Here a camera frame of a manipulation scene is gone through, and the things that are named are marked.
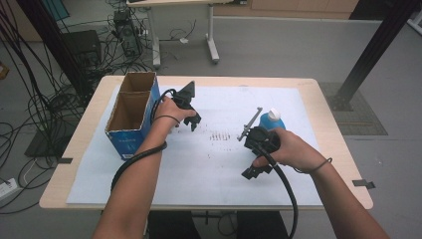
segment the black tape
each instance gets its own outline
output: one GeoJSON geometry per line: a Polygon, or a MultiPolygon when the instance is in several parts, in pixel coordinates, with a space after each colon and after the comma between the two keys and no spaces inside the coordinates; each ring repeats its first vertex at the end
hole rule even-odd
{"type": "Polygon", "coordinates": [[[367,189],[375,188],[373,182],[367,182],[365,179],[352,180],[354,186],[365,186],[367,189]]]}
{"type": "Polygon", "coordinates": [[[71,157],[62,157],[59,159],[59,163],[63,163],[63,164],[70,164],[72,163],[72,160],[74,160],[71,157]]]}

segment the floor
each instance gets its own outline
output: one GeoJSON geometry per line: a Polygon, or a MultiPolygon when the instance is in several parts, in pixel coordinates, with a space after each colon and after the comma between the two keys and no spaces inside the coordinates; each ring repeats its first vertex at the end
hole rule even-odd
{"type": "MultiPolygon", "coordinates": [[[[64,2],[71,13],[67,21],[90,20],[90,14],[76,11],[83,9],[78,5],[81,1],[64,2]]],[[[105,6],[90,16],[94,20],[106,19],[111,13],[112,9],[105,6]]],[[[158,75],[313,78],[319,82],[341,83],[380,24],[377,21],[229,17],[216,17],[214,23],[214,38],[221,58],[217,65],[208,58],[204,41],[162,42],[163,59],[158,75]]],[[[103,28],[104,25],[93,23],[91,27],[103,28]]],[[[204,25],[198,23],[195,36],[204,29],[204,25]]],[[[31,47],[46,61],[41,44],[31,43],[31,47]]],[[[0,56],[11,69],[8,77],[0,81],[0,121],[18,127],[29,116],[29,95],[3,46],[0,46],[0,56]]],[[[41,67],[37,67],[34,59],[28,59],[36,76],[42,76],[41,67]]],[[[17,63],[18,68],[22,68],[20,61],[17,63]]],[[[388,135],[345,137],[362,177],[376,186],[369,190],[374,202],[369,212],[391,238],[422,238],[422,191],[418,189],[422,170],[421,66],[422,37],[406,25],[359,89],[388,135]]],[[[54,61],[52,68],[59,76],[54,61]]],[[[40,90],[48,94],[51,89],[47,78],[39,77],[37,82],[40,90]]],[[[0,124],[0,129],[1,133],[8,130],[5,124],[0,124]]],[[[0,169],[2,178],[16,178],[22,169],[21,179],[29,181],[42,172],[34,166],[32,158],[24,155],[35,132],[33,125],[23,126],[19,131],[0,169]]],[[[46,181],[51,173],[49,170],[42,174],[36,183],[46,181]]],[[[39,200],[44,187],[45,184],[23,191],[6,207],[4,204],[9,199],[0,201],[0,213],[32,205],[39,200]]],[[[290,230],[292,212],[281,213],[290,230]]],[[[95,210],[46,210],[37,205],[20,213],[0,215],[0,231],[2,238],[89,238],[99,218],[100,213],[95,210]]],[[[197,218],[195,222],[204,239],[235,238],[219,233],[218,228],[225,233],[232,230],[228,217],[222,219],[220,227],[218,219],[210,219],[208,225],[204,218],[197,218]]],[[[296,237],[334,238],[334,234],[323,211],[301,211],[296,237]]]]}

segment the cardboard box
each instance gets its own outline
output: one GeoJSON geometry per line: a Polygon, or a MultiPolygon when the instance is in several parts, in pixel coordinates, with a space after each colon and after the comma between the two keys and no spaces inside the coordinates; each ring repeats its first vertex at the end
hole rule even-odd
{"type": "Polygon", "coordinates": [[[121,159],[136,153],[151,128],[150,116],[160,97],[155,73],[127,73],[121,83],[105,134],[121,159]]]}

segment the person's arm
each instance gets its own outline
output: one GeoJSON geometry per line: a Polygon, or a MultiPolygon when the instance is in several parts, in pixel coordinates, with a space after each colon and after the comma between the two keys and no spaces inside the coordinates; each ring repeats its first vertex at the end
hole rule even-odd
{"type": "MultiPolygon", "coordinates": [[[[151,130],[136,154],[160,146],[179,121],[195,116],[195,111],[179,109],[174,101],[164,98],[158,107],[151,130]]],[[[141,238],[149,213],[161,152],[147,156],[127,168],[116,183],[96,228],[94,238],[141,238]]]]}
{"type": "MultiPolygon", "coordinates": [[[[282,128],[277,128],[276,133],[282,147],[271,156],[277,162],[301,171],[311,171],[325,162],[318,151],[294,133],[282,128]]],[[[254,161],[255,166],[267,164],[263,157],[254,161]]],[[[337,238],[389,238],[330,163],[312,172],[311,177],[337,238]]]]}

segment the hand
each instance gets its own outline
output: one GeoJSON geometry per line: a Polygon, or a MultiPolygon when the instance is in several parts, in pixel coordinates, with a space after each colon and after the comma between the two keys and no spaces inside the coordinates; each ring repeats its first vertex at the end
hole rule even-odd
{"type": "MultiPolygon", "coordinates": [[[[303,141],[294,133],[277,127],[274,129],[280,138],[280,148],[271,153],[271,157],[283,164],[301,171],[310,171],[325,161],[325,158],[313,147],[303,141]]],[[[254,166],[261,167],[268,164],[267,160],[260,156],[253,162],[254,166]]]]}
{"type": "Polygon", "coordinates": [[[194,117],[196,115],[196,111],[194,110],[183,110],[180,109],[176,103],[169,97],[164,97],[162,99],[162,103],[158,106],[154,121],[166,121],[170,123],[170,127],[178,125],[177,121],[182,121],[188,117],[194,117]]]}

